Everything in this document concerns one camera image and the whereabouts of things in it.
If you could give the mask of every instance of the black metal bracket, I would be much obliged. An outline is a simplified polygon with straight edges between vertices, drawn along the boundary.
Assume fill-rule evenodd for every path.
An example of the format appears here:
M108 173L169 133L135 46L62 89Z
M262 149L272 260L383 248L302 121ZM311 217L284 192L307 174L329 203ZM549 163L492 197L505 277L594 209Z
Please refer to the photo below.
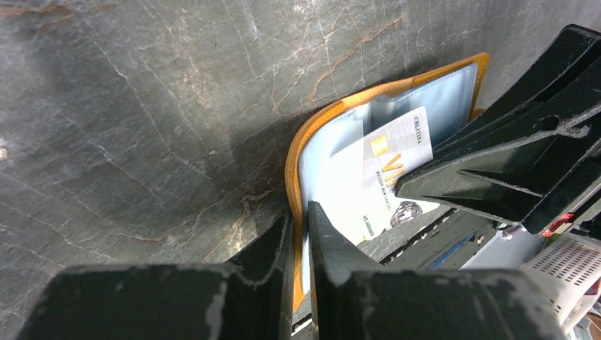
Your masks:
M288 216L222 264L69 268L46 287L18 338L290 338Z
M519 271L395 271L309 203L315 339L562 339Z
M570 25L488 110L400 178L434 200L539 233L601 188L601 35Z

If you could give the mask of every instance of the marble surface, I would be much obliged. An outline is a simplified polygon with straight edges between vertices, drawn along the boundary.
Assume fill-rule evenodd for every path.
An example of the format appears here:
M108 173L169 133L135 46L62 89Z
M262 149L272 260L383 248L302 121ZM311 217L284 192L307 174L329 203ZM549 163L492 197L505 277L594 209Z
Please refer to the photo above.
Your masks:
M240 250L330 101L486 51L486 107L600 20L597 0L2 1L0 337L66 266Z

